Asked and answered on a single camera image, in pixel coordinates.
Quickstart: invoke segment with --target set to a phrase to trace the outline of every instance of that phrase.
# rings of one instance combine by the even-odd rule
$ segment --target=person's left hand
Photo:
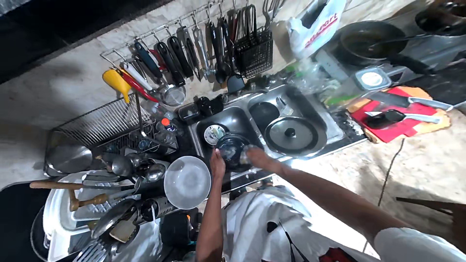
[[[214,148],[210,157],[210,169],[212,170],[213,180],[222,180],[225,175],[225,161],[220,155],[220,150]]]

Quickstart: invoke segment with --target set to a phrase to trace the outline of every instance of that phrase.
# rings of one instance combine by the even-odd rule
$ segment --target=kitchen sink
[[[325,130],[327,135],[326,144],[331,144],[343,138],[343,131],[314,95],[302,94],[296,87],[287,84],[275,86],[269,89],[268,92],[267,90],[259,90],[258,92],[261,93],[238,97],[228,102],[222,112],[189,126],[198,155],[209,159],[212,154],[212,147],[204,140],[204,130],[212,124],[220,124],[228,128],[230,132],[242,134],[252,144],[262,147],[267,155],[279,161],[285,161],[292,157],[271,150],[263,135],[266,125],[276,118],[283,116],[306,118],[315,126]],[[265,110],[254,112],[255,107],[264,103],[270,103],[271,105],[269,104]],[[286,115],[281,115],[280,112],[286,112]],[[230,180],[258,170],[252,168],[242,173],[231,173]]]
[[[197,123],[196,133],[200,138],[200,147],[203,156],[209,159],[212,154],[212,146],[210,146],[203,139],[204,131],[212,124],[220,124],[220,126],[225,126],[229,132],[238,133],[249,139],[253,145],[261,146],[259,137],[256,135],[253,124],[249,121],[249,119],[250,118],[246,115],[244,110],[242,110],[240,107],[232,106],[225,108],[218,114],[199,121]]]

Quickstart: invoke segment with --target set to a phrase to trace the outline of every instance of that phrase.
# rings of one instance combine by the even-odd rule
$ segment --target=cutting board
[[[432,99],[425,91],[415,87],[395,87],[387,92],[405,97],[422,97]],[[369,128],[364,124],[364,120],[368,117],[365,112],[386,111],[388,109],[396,109],[402,113],[415,113],[429,116],[438,115],[443,116],[443,119],[439,124],[406,119],[385,129],[379,130]],[[445,111],[418,103],[413,103],[408,108],[403,108],[380,103],[379,101],[364,99],[349,107],[348,111],[351,113],[352,117],[364,127],[364,132],[374,143],[388,143],[397,138],[411,137],[420,133],[429,133],[450,126],[450,119],[446,115]]]

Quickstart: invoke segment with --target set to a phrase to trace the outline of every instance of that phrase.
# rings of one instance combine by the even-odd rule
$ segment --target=red cutting board
[[[398,87],[392,88],[387,93],[404,96],[404,97],[410,96],[408,95],[408,93],[402,91]],[[403,107],[398,107],[394,105],[387,105],[385,103],[381,104],[379,101],[372,101],[366,104],[365,106],[363,106],[362,108],[360,108],[359,110],[355,111],[351,115],[362,126],[364,126],[364,128],[371,131],[375,136],[377,136],[380,140],[382,140],[385,143],[388,143],[394,140],[400,135],[412,137],[417,133],[417,131],[414,130],[413,127],[415,127],[416,125],[422,122],[418,120],[413,120],[413,119],[405,119],[401,122],[390,125],[389,127],[386,127],[384,129],[372,129],[365,125],[364,120],[368,117],[368,115],[365,112],[387,111],[388,109],[396,109],[402,113],[422,114],[422,115],[428,115],[428,116],[432,116],[437,112],[437,110],[435,110],[434,108],[430,106],[425,106],[419,103],[412,103],[408,108],[403,108]]]

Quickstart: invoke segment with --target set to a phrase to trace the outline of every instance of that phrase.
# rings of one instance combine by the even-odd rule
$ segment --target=white shirt
[[[288,262],[288,232],[293,244],[309,261],[319,261],[329,248],[341,248],[358,262],[378,259],[339,244],[310,230],[311,214],[285,188],[252,191],[229,203],[223,212],[223,256],[227,262],[261,259]],[[267,223],[278,227],[267,232]],[[388,228],[375,237],[375,250],[384,262],[466,262],[466,255],[446,240],[410,228]],[[293,248],[296,261],[303,261]]]

